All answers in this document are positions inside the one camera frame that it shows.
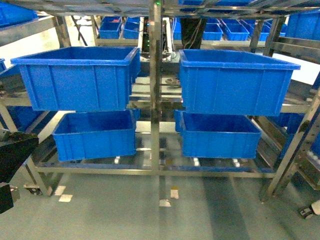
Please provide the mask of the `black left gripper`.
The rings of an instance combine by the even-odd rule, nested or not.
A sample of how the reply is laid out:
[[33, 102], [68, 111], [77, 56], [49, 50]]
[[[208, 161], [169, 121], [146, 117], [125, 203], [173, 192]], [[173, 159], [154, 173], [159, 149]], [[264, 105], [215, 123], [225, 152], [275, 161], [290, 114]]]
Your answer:
[[14, 207], [20, 199], [20, 192], [10, 182], [19, 168], [39, 145], [39, 138], [33, 133], [0, 131], [0, 212]]

